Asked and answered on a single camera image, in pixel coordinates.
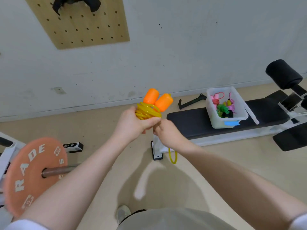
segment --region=forearm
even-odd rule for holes
[[[76,229],[116,158],[129,142],[112,136],[85,162],[43,193],[20,217],[50,229]]]
[[[288,229],[307,206],[262,177],[201,147],[178,149],[227,204],[256,230]]]

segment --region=wooden pegboard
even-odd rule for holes
[[[60,16],[52,9],[54,0],[26,0],[57,49],[129,41],[122,0],[100,0],[92,13],[85,3],[64,4]]]

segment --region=white wall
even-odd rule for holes
[[[0,121],[136,102],[151,87],[192,90],[180,95],[267,82],[280,58],[307,72],[307,0],[124,6],[130,42],[57,50],[24,0],[0,0]]]

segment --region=plastic storage box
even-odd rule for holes
[[[217,111],[213,105],[213,101],[211,99],[211,95],[218,92],[223,92],[225,96],[221,98],[220,104],[227,101],[229,99],[229,93],[231,93],[231,99],[235,101],[235,110],[233,113],[233,118],[221,118],[218,116]],[[211,121],[211,125],[213,128],[233,128],[236,125],[239,125],[241,120],[246,120],[248,118],[248,113],[245,110],[246,103],[243,101],[242,97],[236,91],[236,89],[232,87],[225,88],[209,88],[207,89],[207,112]]]

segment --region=wall outlet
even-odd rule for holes
[[[66,94],[62,87],[55,87],[53,89],[57,94]]]

